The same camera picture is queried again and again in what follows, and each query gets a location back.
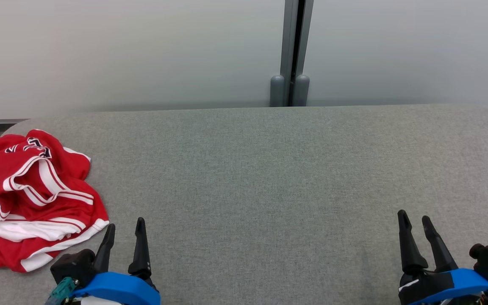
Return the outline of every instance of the white wall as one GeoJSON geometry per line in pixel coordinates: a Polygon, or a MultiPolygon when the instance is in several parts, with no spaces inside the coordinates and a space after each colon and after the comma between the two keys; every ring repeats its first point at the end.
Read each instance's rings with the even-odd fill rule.
{"type": "Polygon", "coordinates": [[[314,0],[308,105],[488,107],[488,1],[314,0]]]}
{"type": "Polygon", "coordinates": [[[282,0],[0,0],[0,119],[268,106],[282,0]]]}

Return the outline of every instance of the teal connector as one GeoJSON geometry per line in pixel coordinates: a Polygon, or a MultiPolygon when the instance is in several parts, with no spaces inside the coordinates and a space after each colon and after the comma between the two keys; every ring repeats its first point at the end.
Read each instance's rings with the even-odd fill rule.
{"type": "Polygon", "coordinates": [[[50,297],[48,297],[44,305],[60,305],[64,299],[69,297],[75,288],[76,284],[72,278],[66,277],[62,279],[58,286],[52,290],[50,297]]]}

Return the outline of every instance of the gray table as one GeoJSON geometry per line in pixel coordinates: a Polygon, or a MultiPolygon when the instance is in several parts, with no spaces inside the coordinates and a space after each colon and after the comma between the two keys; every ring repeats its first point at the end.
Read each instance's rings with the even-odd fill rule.
{"type": "MultiPolygon", "coordinates": [[[[397,304],[397,211],[428,214],[459,266],[488,244],[488,110],[413,105],[108,112],[33,119],[92,158],[126,272],[147,222],[164,304],[397,304]]],[[[102,234],[68,249],[96,249],[102,234]]],[[[0,269],[0,304],[41,304],[48,266],[0,269]]]]}

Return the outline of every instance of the red jersey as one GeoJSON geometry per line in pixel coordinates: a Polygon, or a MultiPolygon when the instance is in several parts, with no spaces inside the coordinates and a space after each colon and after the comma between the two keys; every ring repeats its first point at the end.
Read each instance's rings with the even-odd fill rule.
{"type": "Polygon", "coordinates": [[[35,270],[108,225],[89,166],[42,130],[0,137],[0,267],[35,270]]]}

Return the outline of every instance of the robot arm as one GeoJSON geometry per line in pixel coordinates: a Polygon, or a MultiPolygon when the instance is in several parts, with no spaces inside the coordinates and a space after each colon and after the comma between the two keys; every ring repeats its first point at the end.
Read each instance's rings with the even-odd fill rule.
{"type": "Polygon", "coordinates": [[[400,210],[398,217],[404,272],[399,286],[401,305],[488,305],[488,246],[477,244],[470,250],[470,256],[478,260],[473,270],[459,268],[430,218],[423,216],[436,264],[434,271],[426,270],[428,263],[415,244],[406,212],[400,210]]]}
{"type": "Polygon", "coordinates": [[[72,303],[78,297],[95,297],[128,305],[161,304],[159,291],[150,278],[152,272],[144,219],[137,220],[137,243],[133,262],[128,269],[130,275],[108,271],[115,231],[116,226],[110,224],[97,254],[89,249],[66,254],[50,267],[58,283],[55,291],[61,291],[53,296],[55,300],[64,296],[72,303]]]}

